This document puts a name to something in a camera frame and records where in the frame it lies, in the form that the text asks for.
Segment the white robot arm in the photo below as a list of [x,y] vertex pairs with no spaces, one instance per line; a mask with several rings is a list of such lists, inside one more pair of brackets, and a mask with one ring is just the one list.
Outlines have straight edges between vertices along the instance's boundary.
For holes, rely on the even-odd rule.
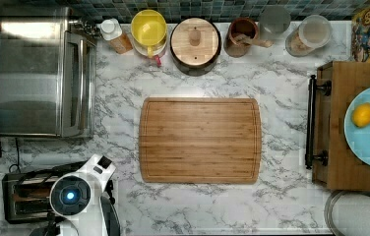
[[30,236],[121,236],[111,177],[116,167],[94,154],[80,169],[60,177],[49,203],[54,215]]

